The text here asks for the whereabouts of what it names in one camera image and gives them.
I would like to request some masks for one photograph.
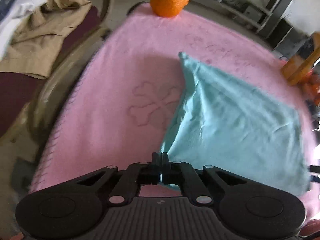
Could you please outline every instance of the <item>clothing pile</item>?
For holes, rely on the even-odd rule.
[[[0,72],[50,76],[64,38],[91,5],[87,0],[0,0]]]

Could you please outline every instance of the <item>beige jacket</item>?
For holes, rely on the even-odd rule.
[[[0,72],[16,72],[40,79],[50,76],[63,40],[85,18],[87,0],[48,0],[16,30]]]

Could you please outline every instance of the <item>pink fabric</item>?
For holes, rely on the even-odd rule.
[[[161,18],[139,6],[87,66],[50,139],[31,192],[107,165],[126,169],[151,161],[184,88],[178,52],[251,83],[299,111],[306,160],[316,163],[315,138],[300,91],[281,76],[280,60],[260,45],[217,23],[182,11]],[[143,187],[142,195],[174,194]],[[319,211],[319,190],[301,200],[308,218]]]

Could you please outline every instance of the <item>orange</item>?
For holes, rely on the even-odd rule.
[[[316,73],[312,74],[310,77],[309,77],[309,81],[308,81],[310,84],[316,84],[317,82],[319,82],[319,77]]]
[[[311,69],[307,75],[305,75],[301,80],[299,81],[300,84],[308,83],[310,82],[311,76],[313,75],[313,70]]]
[[[316,96],[319,93],[319,87],[320,87],[320,83],[315,83],[311,85],[311,92],[313,96]]]
[[[153,12],[161,17],[177,16],[189,0],[150,0]]]
[[[316,98],[313,102],[315,103],[316,106],[319,106],[320,98]]]

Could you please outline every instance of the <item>orange object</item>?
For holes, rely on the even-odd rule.
[[[153,12],[161,17],[177,16],[189,0],[150,0]]]
[[[319,82],[319,77],[317,74],[312,74],[310,77],[309,77],[309,81],[308,81],[310,84],[316,84],[317,82]]]
[[[10,238],[10,240],[22,240],[24,238],[22,233],[19,233],[13,237]]]
[[[305,83],[310,82],[310,78],[311,78],[312,74],[313,74],[313,70],[311,69],[311,70],[307,73],[307,75],[305,75],[305,76],[299,81],[299,83],[300,83],[300,84],[305,84]]]
[[[296,85],[320,60],[320,33],[313,33],[281,69],[290,85]]]
[[[319,83],[311,85],[311,92],[313,96],[316,96],[319,93],[319,87],[320,87]]]
[[[320,98],[316,98],[313,102],[316,106],[318,106],[320,104]]]

